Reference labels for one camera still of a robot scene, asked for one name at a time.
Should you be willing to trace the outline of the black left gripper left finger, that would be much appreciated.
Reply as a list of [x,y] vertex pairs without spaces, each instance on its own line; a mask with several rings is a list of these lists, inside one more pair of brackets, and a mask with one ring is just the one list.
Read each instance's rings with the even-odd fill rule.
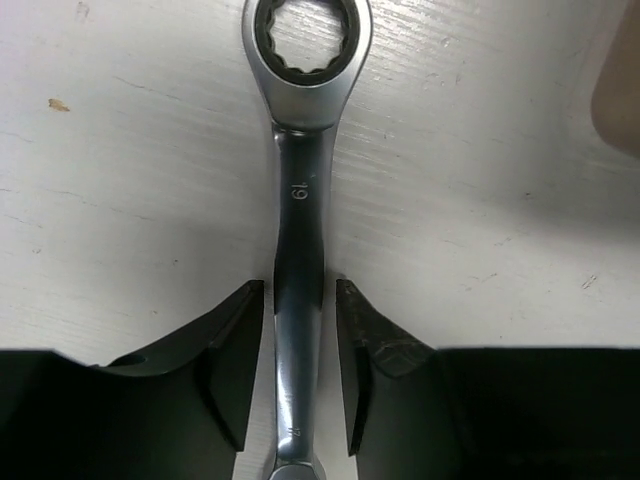
[[245,445],[264,313],[246,282],[105,366],[1,354],[5,479],[229,479]]

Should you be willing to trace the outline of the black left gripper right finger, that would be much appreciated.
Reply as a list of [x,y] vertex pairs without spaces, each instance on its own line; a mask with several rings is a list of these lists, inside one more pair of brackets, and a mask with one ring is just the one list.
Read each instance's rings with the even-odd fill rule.
[[362,479],[635,479],[639,353],[435,349],[336,283],[348,453]]

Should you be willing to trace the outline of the large silver ratchet wrench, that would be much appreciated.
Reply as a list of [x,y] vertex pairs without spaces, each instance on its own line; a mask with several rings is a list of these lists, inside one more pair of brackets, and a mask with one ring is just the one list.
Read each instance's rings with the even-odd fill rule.
[[271,28],[278,1],[248,1],[246,58],[271,121],[278,234],[273,273],[275,426],[271,479],[322,479],[314,453],[325,234],[338,125],[373,37],[367,1],[340,1],[343,38],[320,69],[290,67]]

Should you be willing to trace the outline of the beige cantilever toolbox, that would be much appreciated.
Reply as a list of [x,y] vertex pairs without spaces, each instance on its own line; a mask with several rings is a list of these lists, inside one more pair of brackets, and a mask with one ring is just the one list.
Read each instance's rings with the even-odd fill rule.
[[591,100],[600,138],[639,158],[639,29],[620,29],[603,64]]

